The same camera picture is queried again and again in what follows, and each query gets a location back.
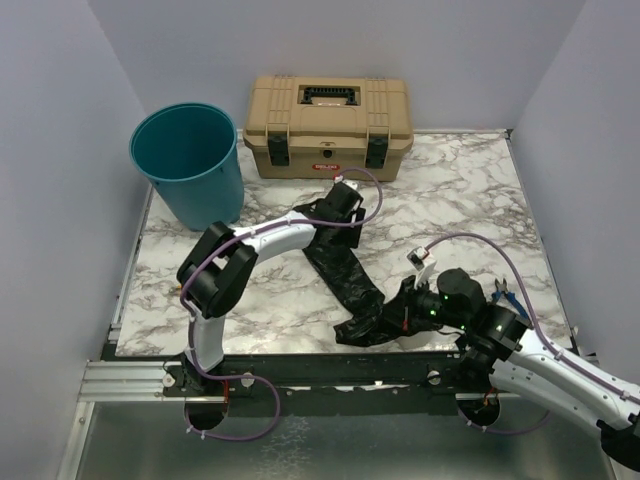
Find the black plastic trash bag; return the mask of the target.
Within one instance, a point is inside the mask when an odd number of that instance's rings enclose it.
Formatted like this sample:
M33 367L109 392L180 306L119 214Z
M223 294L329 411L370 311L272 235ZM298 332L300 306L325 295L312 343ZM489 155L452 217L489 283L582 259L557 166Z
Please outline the black plastic trash bag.
M361 227L318 226L303 253L338 302L351 318L334 327L338 344L372 347L400 337L437 331L429 309L419 305L420 292L409 276L400 283L389 301L367 275L353 249L360 239Z

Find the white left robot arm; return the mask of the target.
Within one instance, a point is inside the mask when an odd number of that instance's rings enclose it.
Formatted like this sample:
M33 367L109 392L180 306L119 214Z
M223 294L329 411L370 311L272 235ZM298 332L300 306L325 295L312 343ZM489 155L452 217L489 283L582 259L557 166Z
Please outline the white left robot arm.
M236 229L215 222L204 231L177 273L180 302L190 314L186 382L195 392L210 394L220 385L225 317L243 296L254 268L309 247L333 227L357 233L352 224L364 219L362 201L357 182L338 178L325 197L275 220Z

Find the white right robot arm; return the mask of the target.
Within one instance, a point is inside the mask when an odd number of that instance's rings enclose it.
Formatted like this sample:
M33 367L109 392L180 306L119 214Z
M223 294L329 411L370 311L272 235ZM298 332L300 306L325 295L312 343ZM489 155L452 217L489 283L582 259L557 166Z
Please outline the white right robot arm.
M456 382L481 391L515 393L595 434L602 450L631 470L639 468L639 386L616 378L547 339L532 321L486 300L480 284L450 269L431 290L426 274L405 278L402 330L423 325L460 331Z

